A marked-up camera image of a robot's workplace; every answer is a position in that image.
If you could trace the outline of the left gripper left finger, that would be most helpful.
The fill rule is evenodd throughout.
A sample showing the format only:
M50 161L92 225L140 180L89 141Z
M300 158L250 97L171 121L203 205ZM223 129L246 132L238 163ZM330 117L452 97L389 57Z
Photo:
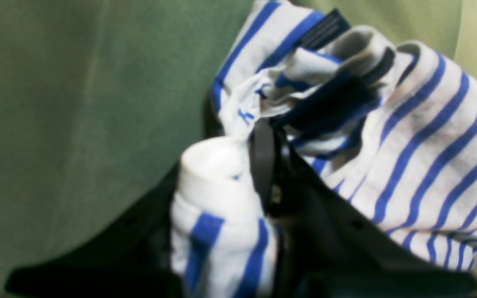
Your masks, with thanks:
M178 165L105 230L64 255L9 274L12 298L183 298L171 268L170 205Z

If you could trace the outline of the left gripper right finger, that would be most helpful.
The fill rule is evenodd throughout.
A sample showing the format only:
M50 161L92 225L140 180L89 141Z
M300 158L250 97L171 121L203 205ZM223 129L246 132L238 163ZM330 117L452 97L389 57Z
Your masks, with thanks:
M326 187L268 120L254 125L251 172L275 226L273 298L477 298L477 280L423 261Z

